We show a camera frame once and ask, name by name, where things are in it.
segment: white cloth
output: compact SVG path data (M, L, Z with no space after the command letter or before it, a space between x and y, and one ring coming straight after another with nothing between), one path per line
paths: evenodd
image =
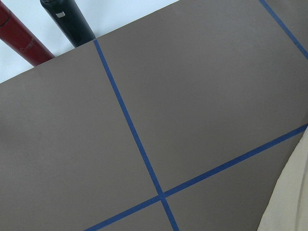
M308 231L308 129L284 167L257 231Z

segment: gray surface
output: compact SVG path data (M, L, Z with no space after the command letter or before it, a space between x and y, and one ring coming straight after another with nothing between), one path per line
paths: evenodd
M266 0L266 2L307 50L308 2L306 0Z
M0 230L78 231L156 195L93 42L0 84Z
M99 38L163 190L308 122L308 65L256 0L182 0Z
M181 231L256 231L282 167L302 134L171 197Z
M146 207L102 231L172 231L164 208L160 202Z

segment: blue line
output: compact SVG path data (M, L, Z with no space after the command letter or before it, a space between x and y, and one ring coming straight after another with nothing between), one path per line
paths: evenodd
M112 224L112 223L114 223L114 222L116 222L118 220L121 220L122 218L125 218L125 217L127 217L127 216L129 216L129 215L131 215L131 214L133 214L133 213L135 213L135 212L137 212L137 211L139 211L139 210L141 210L143 208L146 208L147 206L150 206L150 205L152 205L152 204L154 204L154 203L156 203L158 201L159 201L159 197L158 196L153 197L153 198L151 198L151 199L149 199L149 200L147 200L145 202L140 203L139 205L134 206L133 208L125 210L122 213L119 213L119 214L117 214L117 215L115 215L115 216L113 216L113 217L111 217L111 218L109 218L109 219L107 219L107 220L97 224L97 225L94 225L94 226L88 228L85 231L97 231L97 230L99 230L99 229L101 229L101 228L103 228L103 227L105 227L107 225L110 225L110 224Z
M155 172L154 172L153 167L152 167L152 165L150 163L150 160L149 160L149 158L148 158L148 156L147 156L147 154L146 154L146 152L144 150L144 147L143 147L143 145L141 143L141 140L140 140L140 138L139 138L139 136L137 134L135 126L134 126L134 124L133 124L133 122L132 122L132 120L131 120L131 118L129 116L128 110L127 110L127 108L126 108L126 106L124 104L124 101L122 99L120 91L119 91L119 89L118 89L118 87L116 85L116 82L115 82L115 80L114 80L114 78L113 78L113 76L111 74L111 71L110 71L109 66L107 64L107 61L106 61L106 59L104 57L103 51L102 51L102 49L101 49L101 47L100 47L100 45L99 45L99 43L98 43L98 41L96 39L94 40L94 44L95 44L97 53L98 53L98 55L99 55L99 57L101 59L101 62L103 64L104 68L105 68L105 71L106 71L106 74L107 74L107 76L109 78L111 86L112 86L112 88L113 88L113 90L115 92L116 98L117 98L117 100L118 100L118 102L120 104L120 107L122 109L124 117L125 117L125 119L127 121L129 129L131 131L131 134L134 137L134 140L135 140L135 142L136 142L136 144L138 146L138 149L139 149L140 154L141 154L141 156L143 158L143 161L144 161L144 163L146 165L146 168L148 169L148 172L149 172L149 174L151 176L152 182L153 182L153 184L154 184L154 186L156 188L156 191L158 193L159 199L162 201L162 203L164 205L164 209L165 209L166 214L168 216L168 219L169 219L169 221L171 223L171 226L173 227L174 231L178 231L179 228L178 228L178 226L177 226L177 224L175 222L175 219L174 219L174 217L172 215L170 207L169 207L169 205L168 205L168 203L166 201L166 197L165 197L165 195L163 193L163 190L162 190L162 188L161 188L161 186L160 186L160 184L158 182L158 179L157 179L157 177L155 175Z
M186 189L186 188L188 188L188 187L190 187L190 186L192 186L192 185L194 185L194 184L196 184L196 183L198 183L198 182L200 182L200 181L202 181L206 178L209 178L209 177L211 177L211 176L213 176L213 175L215 175L215 174L217 174L217 173L219 173L219 172L221 172L221 171L223 171L227 168L230 168L233 165L238 164L238 163L240 163L240 162L242 162L242 161L244 161L244 160L246 160L246 159L248 159L248 158L264 151L264 150L266 150L266 149L269 149L269 148L275 146L276 144L279 144L279 143L281 143L281 142L283 142L283 141L285 141L285 140L305 131L307 126L308 126L308 124L305 124L305 125L297 128L293 131L290 131L290 132L288 132L288 133L286 133L286 134L284 134L284 135L282 135L282 136L280 136L280 137L278 137L278 138L276 138L276 139L274 139L274 140L272 140L268 143L263 144L260 147L255 148L255 149L253 149L253 150L251 150L251 151L249 151L249 152L247 152L247 153L245 153L245 154L243 154L243 155L241 155L241 156L239 156L239 157L237 157L233 160L230 160L230 161L228 161L228 162L226 162L226 163L224 163L224 164L222 164L222 165L220 165L220 166L218 166L218 167L216 167L212 170L209 170L209 171L207 171L207 172L205 172L205 173L203 173L203 174L201 174L201 175L199 175L199 176L197 176L197 177L195 177L191 180L188 180L188 181L186 181L186 182L166 191L165 196L168 197L168 196L171 196L175 193L178 193L179 191L181 191L183 189Z
M265 0L259 0L264 8L270 13L270 15L275 19L275 21L280 25L280 27L285 31L293 43L298 47L298 49L303 53L303 55L308 59L308 52L300 44L300 42L295 38L292 32L286 27L283 21L277 16L277 14L271 9L271 7L265 2Z

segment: black cylinder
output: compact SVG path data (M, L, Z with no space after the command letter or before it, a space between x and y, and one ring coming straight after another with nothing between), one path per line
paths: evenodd
M95 39L74 0L40 0L40 3L74 47Z

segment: red cylinder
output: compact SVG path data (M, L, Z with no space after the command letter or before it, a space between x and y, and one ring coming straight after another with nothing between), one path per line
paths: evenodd
M33 66L54 55L0 0L0 39Z

